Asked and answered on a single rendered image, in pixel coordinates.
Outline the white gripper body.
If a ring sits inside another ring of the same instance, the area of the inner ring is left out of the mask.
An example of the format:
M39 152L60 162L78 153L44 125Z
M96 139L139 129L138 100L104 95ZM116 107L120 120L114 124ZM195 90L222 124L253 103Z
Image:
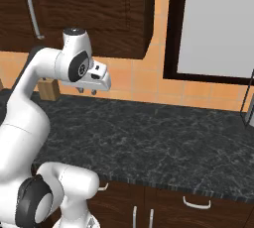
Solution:
M63 81L63 85L91 90L108 91L111 88L111 77L106 66L95 66L89 69L82 79L77 82Z

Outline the light wooden knife block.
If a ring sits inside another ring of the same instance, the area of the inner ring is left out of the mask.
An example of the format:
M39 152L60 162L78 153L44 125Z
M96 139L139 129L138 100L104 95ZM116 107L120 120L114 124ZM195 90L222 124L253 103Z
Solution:
M57 101L60 98L59 83L56 79L40 79L38 82L38 89L42 100Z

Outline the dark wooden drawer front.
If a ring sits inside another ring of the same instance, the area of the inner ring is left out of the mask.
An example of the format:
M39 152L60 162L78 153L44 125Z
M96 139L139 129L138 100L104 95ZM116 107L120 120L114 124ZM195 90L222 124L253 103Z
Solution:
M134 204L138 207L144 207L144 187L142 185L122 182L102 180L99 184L104 187L109 183L105 191L97 191L94 197L88 200L88 205L92 204Z
M211 201L211 207L207 210L199 210L187 207L183 203L183 196L191 203L207 205ZM214 197L201 196L181 191L168 189L157 189L150 186L145 187L145 205L148 208L157 209L159 206L167 210L177 212L201 212L204 215L223 216L239 220L247 220L252 212L253 205L242 202L236 202L228 199L217 199Z

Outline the dark wooden base cupboard door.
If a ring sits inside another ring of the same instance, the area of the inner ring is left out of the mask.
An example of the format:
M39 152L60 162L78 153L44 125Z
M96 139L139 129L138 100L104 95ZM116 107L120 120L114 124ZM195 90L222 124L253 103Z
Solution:
M89 204L90 212L100 223L100 228L132 228L134 204ZM137 206L137 228L144 228L143 213Z
M245 224L245 220L204 215L201 212L154 209L153 228L244 228Z

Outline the dark framed window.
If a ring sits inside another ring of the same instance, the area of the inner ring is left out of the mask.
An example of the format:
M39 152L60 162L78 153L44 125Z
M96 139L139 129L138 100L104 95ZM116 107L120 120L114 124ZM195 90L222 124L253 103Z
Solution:
M254 0L169 0L164 78L254 85Z

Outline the grey object with black rod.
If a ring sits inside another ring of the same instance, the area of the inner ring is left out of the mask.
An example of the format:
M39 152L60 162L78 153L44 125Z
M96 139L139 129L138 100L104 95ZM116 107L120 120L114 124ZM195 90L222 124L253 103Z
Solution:
M243 99L244 102L246 101L246 98L248 96L248 92L250 90L250 86L252 84L253 78L254 78L254 69L252 70L250 82L248 84L248 87L247 87L247 90L246 90L246 93L245 93L245 96ZM245 127L248 127L248 126L254 127L254 93L252 94L246 115L241 114L241 117L242 117Z

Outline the dark wooden wall cupboard door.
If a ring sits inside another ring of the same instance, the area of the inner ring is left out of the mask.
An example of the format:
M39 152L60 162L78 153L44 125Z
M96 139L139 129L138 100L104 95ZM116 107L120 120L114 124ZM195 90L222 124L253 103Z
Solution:
M60 49L65 28L87 30L92 48L101 53L116 31L127 29L128 0L33 0L38 40L27 0L0 0L0 51L27 52L36 45Z

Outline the dark wooden wall cupboard side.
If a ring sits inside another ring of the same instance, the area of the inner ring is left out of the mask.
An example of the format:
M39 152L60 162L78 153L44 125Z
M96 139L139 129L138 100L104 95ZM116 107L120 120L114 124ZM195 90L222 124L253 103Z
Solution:
M155 0L128 0L128 57L142 59L154 32Z

